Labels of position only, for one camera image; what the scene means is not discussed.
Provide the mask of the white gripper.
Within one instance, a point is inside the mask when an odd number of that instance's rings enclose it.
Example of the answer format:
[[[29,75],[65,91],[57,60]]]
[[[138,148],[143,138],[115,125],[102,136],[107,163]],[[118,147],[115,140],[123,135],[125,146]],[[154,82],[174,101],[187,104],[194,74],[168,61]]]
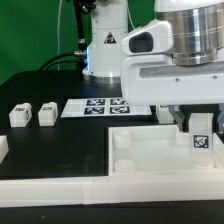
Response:
[[[180,105],[224,103],[224,62],[177,66],[168,64],[164,55],[128,57],[121,67],[121,90],[131,105],[169,105],[184,132]]]

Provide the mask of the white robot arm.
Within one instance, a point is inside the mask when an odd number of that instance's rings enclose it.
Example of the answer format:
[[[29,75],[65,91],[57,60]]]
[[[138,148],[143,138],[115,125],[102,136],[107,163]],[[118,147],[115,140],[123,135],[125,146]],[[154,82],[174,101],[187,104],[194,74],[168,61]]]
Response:
[[[97,0],[84,77],[118,78],[134,105],[166,105],[184,121],[183,105],[217,104],[224,131],[224,0],[155,0],[155,19],[133,31],[114,0]]]

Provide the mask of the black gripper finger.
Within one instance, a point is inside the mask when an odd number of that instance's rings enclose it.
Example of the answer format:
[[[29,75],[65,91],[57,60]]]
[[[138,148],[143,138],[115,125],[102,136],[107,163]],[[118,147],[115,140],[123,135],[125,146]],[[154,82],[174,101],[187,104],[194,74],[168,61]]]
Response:
[[[218,105],[217,131],[219,133],[224,132],[224,103]]]

